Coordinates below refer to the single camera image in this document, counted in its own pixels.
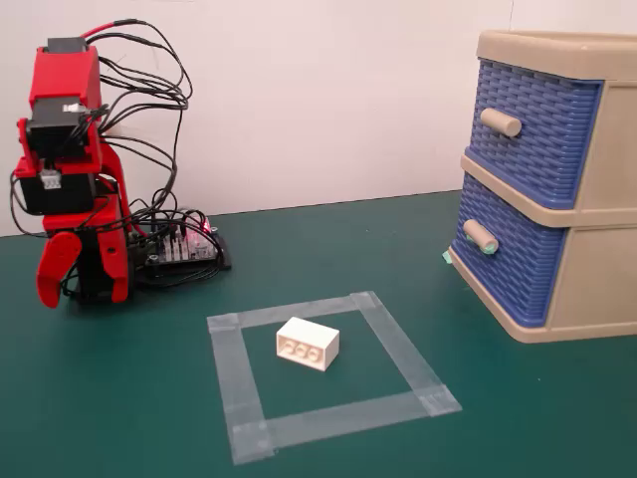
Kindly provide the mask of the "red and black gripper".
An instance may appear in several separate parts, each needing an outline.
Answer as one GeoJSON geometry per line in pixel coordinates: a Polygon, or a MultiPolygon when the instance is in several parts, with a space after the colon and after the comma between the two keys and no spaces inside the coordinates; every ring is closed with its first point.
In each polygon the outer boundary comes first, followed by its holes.
{"type": "MultiPolygon", "coordinates": [[[[97,181],[94,173],[64,174],[60,170],[37,169],[37,164],[22,156],[12,171],[12,218],[22,228],[15,214],[15,205],[33,216],[72,215],[94,209],[97,181]]],[[[118,195],[106,196],[106,205],[97,215],[97,233],[102,264],[112,279],[110,298],[121,303],[128,296],[128,252],[124,229],[116,222],[121,219],[118,195]]],[[[62,231],[49,238],[36,274],[36,287],[41,302],[55,309],[60,300],[61,282],[82,251],[81,239],[74,233],[62,231]]]]}

